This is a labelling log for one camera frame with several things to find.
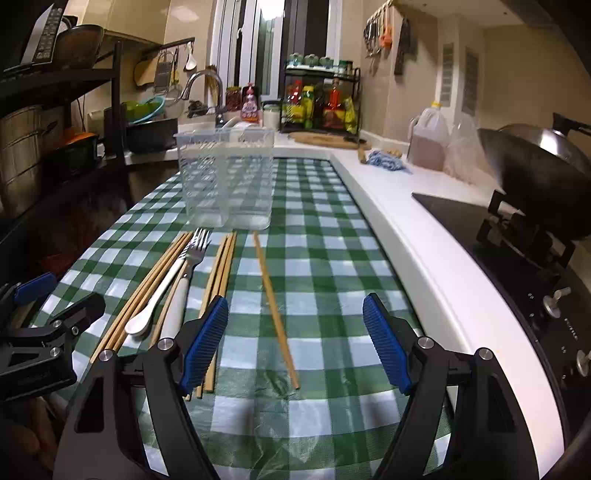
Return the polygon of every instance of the wall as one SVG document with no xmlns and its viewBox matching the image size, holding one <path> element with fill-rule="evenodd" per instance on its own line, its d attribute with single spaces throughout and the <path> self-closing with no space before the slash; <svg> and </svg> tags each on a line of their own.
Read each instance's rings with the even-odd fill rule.
<svg viewBox="0 0 591 480">
<path fill-rule="evenodd" d="M 209 36 L 214 10 L 215 0 L 171 0 L 170 2 L 164 42 L 195 37 L 193 57 L 197 62 L 196 70 L 203 70 L 208 65 Z M 181 86 L 186 85 L 187 80 L 194 73 L 183 71 L 186 62 L 187 51 L 181 47 L 178 63 Z M 190 98 L 191 100 L 206 101 L 204 78 L 195 81 Z"/>
<path fill-rule="evenodd" d="M 172 42 L 181 38 L 195 37 L 193 56 L 197 61 L 197 68 L 203 69 L 207 65 L 207 54 L 209 52 L 208 40 L 212 22 L 212 8 L 215 0 L 171 0 L 166 34 L 164 41 Z M 84 16 L 88 0 L 70 0 L 66 6 L 67 15 L 76 15 L 79 18 Z M 101 54 L 112 49 L 113 37 L 105 37 Z M 143 101 L 152 96 L 152 90 L 138 90 L 133 81 L 134 66 L 138 62 L 141 52 L 147 46 L 143 43 L 125 40 L 124 54 L 121 62 L 121 101 L 135 100 Z M 179 76 L 180 85 L 184 87 L 190 74 L 183 72 L 187 61 L 187 50 L 180 47 L 179 55 Z M 108 68 L 111 66 L 111 59 L 104 60 L 96 67 Z M 205 98 L 204 80 L 199 79 L 191 90 L 191 100 L 204 101 Z M 107 83 L 92 92 L 88 93 L 80 103 L 85 105 L 85 113 L 103 111 L 111 106 L 111 84 Z M 176 108 L 171 108 L 167 113 L 170 116 L 181 115 L 186 110 L 186 102 L 179 102 Z M 81 128 L 78 105 L 72 103 L 72 121 L 75 126 Z M 51 138 L 47 139 L 48 148 L 51 148 Z"/>
<path fill-rule="evenodd" d="M 363 0 L 343 0 L 340 58 L 353 61 L 355 66 L 361 65 L 362 53 L 365 56 L 361 35 L 364 28 Z"/>
<path fill-rule="evenodd" d="M 465 70 L 466 70 L 466 49 L 478 55 L 479 71 L 478 71 L 478 92 L 476 100 L 476 117 L 479 116 L 482 106 L 482 99 L 484 96 L 484 76 L 485 76 L 485 46 L 484 46 L 484 32 L 481 27 L 467 20 L 464 16 L 455 14 L 448 17 L 440 18 L 438 21 L 439 28 L 439 51 L 438 64 L 443 65 L 443 46 L 446 44 L 454 44 L 454 74 L 452 83 L 452 98 L 449 107 L 441 107 L 441 112 L 447 119 L 448 127 L 452 126 L 461 119 L 463 107 L 463 92 L 465 86 Z M 441 74 L 442 70 L 437 72 L 437 93 L 436 99 L 441 98 Z"/>
<path fill-rule="evenodd" d="M 514 26 L 488 28 L 484 36 L 482 127 L 551 127 L 553 112 L 591 124 L 591 76 L 559 33 Z M 591 156 L 591 138 L 573 132 L 569 139 Z"/>
<path fill-rule="evenodd" d="M 385 138 L 406 141 L 410 120 L 431 105 L 437 80 L 437 19 L 409 7 L 394 11 L 394 46 L 375 60 L 365 58 L 363 28 L 383 0 L 345 0 L 341 57 L 361 59 L 362 128 Z M 394 76 L 403 15 L 413 32 L 413 52 L 406 55 L 404 74 Z"/>
</svg>

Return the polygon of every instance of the spice rack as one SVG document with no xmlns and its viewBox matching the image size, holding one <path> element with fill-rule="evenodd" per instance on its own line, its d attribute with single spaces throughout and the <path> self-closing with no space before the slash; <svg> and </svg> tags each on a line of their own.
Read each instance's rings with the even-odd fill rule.
<svg viewBox="0 0 591 480">
<path fill-rule="evenodd" d="M 284 68 L 284 85 L 289 85 L 295 80 L 302 80 L 303 85 L 316 85 L 326 79 L 339 79 L 340 82 L 351 85 L 351 98 L 353 100 L 353 107 L 355 109 L 355 116 L 357 120 L 357 127 L 355 133 L 348 131 L 346 128 L 329 128 L 316 125 L 314 128 L 305 128 L 304 124 L 294 124 L 290 122 L 289 117 L 285 115 L 285 109 L 281 108 L 280 124 L 281 133 L 291 132 L 313 132 L 313 133 L 332 133 L 337 135 L 355 136 L 359 139 L 361 131 L 361 69 L 355 68 L 353 75 L 343 74 L 327 70 L 323 68 L 314 67 L 292 67 L 286 65 Z M 283 103 L 288 102 L 287 94 L 284 95 Z"/>
</svg>

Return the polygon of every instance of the range hood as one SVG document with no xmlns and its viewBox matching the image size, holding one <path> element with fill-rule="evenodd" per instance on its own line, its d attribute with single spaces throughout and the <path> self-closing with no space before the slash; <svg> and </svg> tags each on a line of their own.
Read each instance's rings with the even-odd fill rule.
<svg viewBox="0 0 591 480">
<path fill-rule="evenodd" d="M 590 0 L 502 0 L 527 25 L 558 27 L 591 75 Z"/>
</svg>

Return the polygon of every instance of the kitchen counter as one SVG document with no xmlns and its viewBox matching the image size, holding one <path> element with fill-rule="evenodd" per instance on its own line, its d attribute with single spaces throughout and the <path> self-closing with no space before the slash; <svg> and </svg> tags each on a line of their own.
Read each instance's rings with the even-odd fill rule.
<svg viewBox="0 0 591 480">
<path fill-rule="evenodd" d="M 277 134 L 276 157 L 328 160 L 351 192 L 394 266 L 425 333 L 447 349 L 491 349 L 527 422 L 540 476 L 563 453 L 556 402 L 540 362 L 514 314 L 456 240 L 411 194 L 486 206 L 483 192 L 443 173 L 410 166 L 413 175 L 360 164 L 356 151 L 297 144 Z M 175 160 L 176 150 L 132 155 L 127 162 Z"/>
</svg>

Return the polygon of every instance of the plastic storage box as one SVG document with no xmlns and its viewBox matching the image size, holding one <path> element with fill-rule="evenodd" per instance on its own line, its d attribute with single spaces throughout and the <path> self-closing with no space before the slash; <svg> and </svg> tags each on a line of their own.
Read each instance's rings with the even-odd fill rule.
<svg viewBox="0 0 591 480">
<path fill-rule="evenodd" d="M 183 197 L 196 228 L 271 223 L 274 130 L 234 127 L 176 135 Z"/>
</svg>

